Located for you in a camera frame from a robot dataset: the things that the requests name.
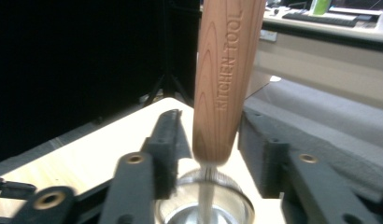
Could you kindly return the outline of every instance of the screw hole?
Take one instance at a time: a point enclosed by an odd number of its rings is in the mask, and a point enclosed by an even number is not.
[[[299,155],[299,159],[304,162],[308,163],[316,163],[318,162],[318,159],[314,156],[308,155],[308,154],[301,154]]]
[[[143,160],[143,157],[140,155],[134,155],[130,158],[128,158],[128,163],[140,163]]]
[[[119,217],[117,224],[133,224],[134,217],[131,215],[124,215]]]
[[[345,220],[347,224],[362,224],[363,223],[359,218],[350,214],[344,214],[343,220]]]
[[[34,208],[38,210],[49,209],[57,206],[65,199],[65,194],[61,191],[47,193],[36,200]]]

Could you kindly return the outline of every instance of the computer monitor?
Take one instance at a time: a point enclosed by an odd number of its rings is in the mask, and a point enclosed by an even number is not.
[[[309,9],[311,7],[312,0],[281,0],[280,5],[284,7]]]
[[[352,15],[379,16],[383,11],[383,0],[332,0],[329,12]]]

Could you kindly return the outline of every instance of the black clamp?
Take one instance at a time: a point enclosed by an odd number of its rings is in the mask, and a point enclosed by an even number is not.
[[[170,196],[177,161],[192,156],[180,116],[162,113],[141,150],[119,159],[112,179],[77,196],[66,186],[43,189],[0,224],[154,223],[154,200]]]
[[[0,177],[0,198],[26,200],[33,196],[35,191],[34,185],[6,181]]]

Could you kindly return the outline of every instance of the keyboard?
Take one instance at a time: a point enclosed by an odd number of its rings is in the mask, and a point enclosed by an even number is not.
[[[316,16],[308,16],[300,13],[288,13],[285,14],[283,19],[296,20],[296,21],[311,21],[322,24],[330,24],[330,25],[338,25],[338,26],[346,26],[346,27],[354,27],[357,24],[357,21],[353,20],[344,20],[338,18],[330,18],[330,17],[316,17]]]

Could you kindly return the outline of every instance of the green bottle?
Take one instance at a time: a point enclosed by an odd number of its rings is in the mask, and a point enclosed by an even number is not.
[[[328,10],[330,3],[330,0],[313,0],[310,13],[313,15],[323,15]]]

